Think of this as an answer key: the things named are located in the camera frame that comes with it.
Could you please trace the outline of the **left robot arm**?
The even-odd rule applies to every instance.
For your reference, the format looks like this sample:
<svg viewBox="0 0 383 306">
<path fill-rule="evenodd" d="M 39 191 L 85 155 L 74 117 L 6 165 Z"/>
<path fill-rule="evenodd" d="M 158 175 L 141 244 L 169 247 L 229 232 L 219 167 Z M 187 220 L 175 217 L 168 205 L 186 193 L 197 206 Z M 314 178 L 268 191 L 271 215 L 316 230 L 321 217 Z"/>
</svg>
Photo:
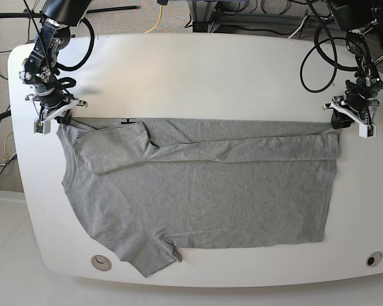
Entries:
<svg viewBox="0 0 383 306">
<path fill-rule="evenodd" d="M 345 82 L 345 92 L 335 96 L 326 109 L 333 111 L 332 127 L 344 129 L 352 123 L 359 126 L 359 135 L 375 135 L 374 117 L 383 90 L 383 1 L 327 1 L 332 18 L 324 23 L 336 22 L 345 32 L 345 46 L 354 55 L 356 67 L 339 65 L 321 50 L 318 53 L 339 70 L 353 72 L 355 82 Z"/>
</svg>

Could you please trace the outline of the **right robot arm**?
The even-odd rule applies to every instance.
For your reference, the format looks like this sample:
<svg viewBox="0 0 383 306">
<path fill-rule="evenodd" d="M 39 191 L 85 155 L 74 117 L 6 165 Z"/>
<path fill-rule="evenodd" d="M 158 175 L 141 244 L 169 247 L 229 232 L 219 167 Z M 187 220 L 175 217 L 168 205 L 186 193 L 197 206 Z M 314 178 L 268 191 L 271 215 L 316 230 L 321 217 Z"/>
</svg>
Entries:
<svg viewBox="0 0 383 306">
<path fill-rule="evenodd" d="M 89 59 L 95 41 L 92 25 L 85 18 L 90 1 L 47 1 L 43 7 L 41 18 L 42 27 L 36 28 L 34 47 L 22 64 L 19 77 L 33 93 L 26 99 L 36 104 L 34 132 L 46 134 L 50 131 L 50 121 L 68 125 L 71 121 L 71 109 L 76 106 L 87 106 L 87 102 L 77 99 L 68 91 L 76 86 L 76 81 L 70 77 L 58 79 L 61 71 L 72 72 L 81 68 Z M 85 24 L 90 33 L 88 50 L 84 58 L 74 66 L 58 63 L 59 51 L 70 42 L 71 27 Z"/>
</svg>

